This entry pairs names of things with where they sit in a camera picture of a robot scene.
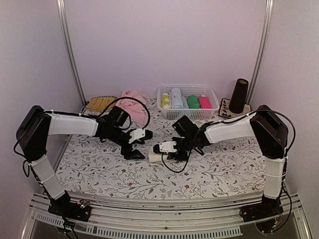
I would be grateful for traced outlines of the cream white towel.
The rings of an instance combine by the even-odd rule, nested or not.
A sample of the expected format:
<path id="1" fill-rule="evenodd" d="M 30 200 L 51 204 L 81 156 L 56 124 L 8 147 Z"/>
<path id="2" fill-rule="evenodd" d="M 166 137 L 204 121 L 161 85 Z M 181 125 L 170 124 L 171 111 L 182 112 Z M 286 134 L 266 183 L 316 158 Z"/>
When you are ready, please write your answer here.
<path id="1" fill-rule="evenodd" d="M 150 147 L 148 153 L 149 163 L 160 163 L 163 160 L 167 160 L 168 153 L 162 152 L 159 147 Z"/>

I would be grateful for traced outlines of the pink towel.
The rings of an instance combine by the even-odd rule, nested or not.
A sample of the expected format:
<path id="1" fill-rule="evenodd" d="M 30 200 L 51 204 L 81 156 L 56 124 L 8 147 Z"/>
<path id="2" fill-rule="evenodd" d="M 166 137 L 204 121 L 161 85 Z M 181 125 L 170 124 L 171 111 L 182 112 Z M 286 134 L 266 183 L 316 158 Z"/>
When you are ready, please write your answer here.
<path id="1" fill-rule="evenodd" d="M 127 90 L 122 92 L 122 97 L 130 97 L 134 98 L 144 105 L 146 105 L 145 97 L 134 91 L 134 90 Z M 117 106 L 124 109 L 130 116 L 133 122 L 145 125 L 148 121 L 148 113 L 146 112 L 145 108 L 139 103 L 132 99 L 122 99 L 119 100 Z"/>

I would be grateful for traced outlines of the white plastic basket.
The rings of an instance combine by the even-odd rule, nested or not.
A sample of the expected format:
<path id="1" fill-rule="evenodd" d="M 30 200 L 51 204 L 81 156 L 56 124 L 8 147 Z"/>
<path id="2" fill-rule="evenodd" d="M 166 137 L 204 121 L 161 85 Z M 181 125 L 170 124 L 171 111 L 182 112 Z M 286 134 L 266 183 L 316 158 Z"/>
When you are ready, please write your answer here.
<path id="1" fill-rule="evenodd" d="M 196 97 L 206 96 L 209 99 L 210 109 L 164 109 L 161 107 L 162 94 L 170 94 L 173 88 L 179 88 L 181 95 L 187 98 L 190 95 Z M 219 101 L 212 87 L 207 85 L 188 85 L 188 84 L 171 84 L 161 85 L 157 90 L 157 106 L 158 110 L 162 113 L 165 119 L 174 120 L 182 117 L 183 115 L 190 119 L 204 120 L 211 119 L 214 113 L 219 110 Z"/>

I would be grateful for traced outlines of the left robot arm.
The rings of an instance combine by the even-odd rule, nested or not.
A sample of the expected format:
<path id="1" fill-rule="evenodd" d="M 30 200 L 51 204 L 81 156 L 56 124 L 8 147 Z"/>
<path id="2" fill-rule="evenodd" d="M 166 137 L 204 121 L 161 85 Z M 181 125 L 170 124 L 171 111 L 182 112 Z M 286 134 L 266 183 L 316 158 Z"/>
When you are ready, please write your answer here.
<path id="1" fill-rule="evenodd" d="M 121 155 L 126 160 L 144 159 L 144 155 L 133 148 L 135 143 L 144 144 L 152 139 L 153 133 L 148 130 L 151 114 L 141 128 L 124 127 L 126 121 L 132 122 L 132 116 L 115 105 L 121 98 L 115 99 L 98 115 L 83 115 L 54 110 L 44 110 L 35 105 L 16 132 L 15 147 L 22 150 L 19 155 L 24 158 L 28 169 L 37 183 L 48 195 L 51 204 L 63 216 L 74 212 L 70 196 L 57 178 L 56 172 L 48 158 L 48 139 L 56 135 L 84 135 L 98 138 L 101 142 L 110 141 L 120 147 Z"/>

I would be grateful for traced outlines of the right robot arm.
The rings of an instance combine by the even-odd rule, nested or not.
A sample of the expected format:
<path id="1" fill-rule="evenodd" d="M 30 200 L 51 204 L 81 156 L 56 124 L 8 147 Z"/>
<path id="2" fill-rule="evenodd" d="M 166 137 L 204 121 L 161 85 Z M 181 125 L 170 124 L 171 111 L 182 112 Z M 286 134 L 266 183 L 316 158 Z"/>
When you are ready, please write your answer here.
<path id="1" fill-rule="evenodd" d="M 171 143 L 169 156 L 187 161 L 191 151 L 203 154 L 206 146 L 242 137 L 255 137 L 266 162 L 266 184 L 262 201 L 246 208 L 246 213 L 256 211 L 262 217 L 280 212 L 280 196 L 287 173 L 289 130 L 281 120 L 283 114 L 261 105 L 254 112 L 229 120 L 210 121 L 201 127 L 183 116 L 172 127 L 178 133 Z"/>

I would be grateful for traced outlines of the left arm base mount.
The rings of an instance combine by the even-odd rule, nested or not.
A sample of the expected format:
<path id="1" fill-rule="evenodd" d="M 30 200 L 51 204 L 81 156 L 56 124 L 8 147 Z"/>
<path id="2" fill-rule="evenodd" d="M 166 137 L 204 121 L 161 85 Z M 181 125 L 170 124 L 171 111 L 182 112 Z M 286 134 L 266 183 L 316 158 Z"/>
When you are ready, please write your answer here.
<path id="1" fill-rule="evenodd" d="M 51 204 L 48 209 L 48 212 L 51 214 L 82 222 L 89 221 L 91 211 L 90 201 L 87 200 L 80 200 L 78 202 L 55 200 L 54 204 Z"/>

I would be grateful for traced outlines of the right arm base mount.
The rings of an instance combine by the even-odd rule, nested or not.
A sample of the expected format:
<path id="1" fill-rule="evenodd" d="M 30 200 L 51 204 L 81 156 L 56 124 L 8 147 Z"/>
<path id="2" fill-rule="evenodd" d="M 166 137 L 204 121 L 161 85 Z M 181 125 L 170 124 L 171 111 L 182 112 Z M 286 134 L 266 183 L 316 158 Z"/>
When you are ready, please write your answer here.
<path id="1" fill-rule="evenodd" d="M 280 201 L 270 200 L 241 207 L 239 215 L 244 222 L 274 217 L 284 212 Z"/>

